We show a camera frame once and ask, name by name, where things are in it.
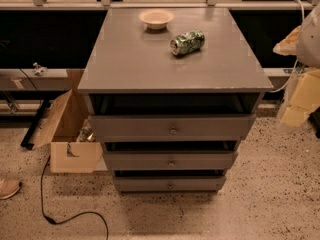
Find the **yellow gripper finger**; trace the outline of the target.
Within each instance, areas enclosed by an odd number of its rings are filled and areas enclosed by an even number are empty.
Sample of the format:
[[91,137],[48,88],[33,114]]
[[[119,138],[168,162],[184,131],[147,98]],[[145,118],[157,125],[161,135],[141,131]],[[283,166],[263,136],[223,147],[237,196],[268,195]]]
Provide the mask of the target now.
[[295,74],[289,81],[280,108],[280,124],[296,128],[320,107],[320,69]]
[[282,56],[295,55],[297,52],[296,44],[300,29],[300,26],[293,29],[282,41],[274,46],[273,52]]

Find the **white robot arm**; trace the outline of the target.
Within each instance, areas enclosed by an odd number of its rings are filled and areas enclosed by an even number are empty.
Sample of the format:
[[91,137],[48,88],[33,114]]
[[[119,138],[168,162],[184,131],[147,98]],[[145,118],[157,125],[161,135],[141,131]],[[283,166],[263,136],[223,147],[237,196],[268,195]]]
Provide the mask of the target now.
[[294,73],[289,78],[285,101],[278,113],[281,126],[300,127],[320,107],[320,4],[275,45],[273,52],[295,55],[307,67],[304,73]]

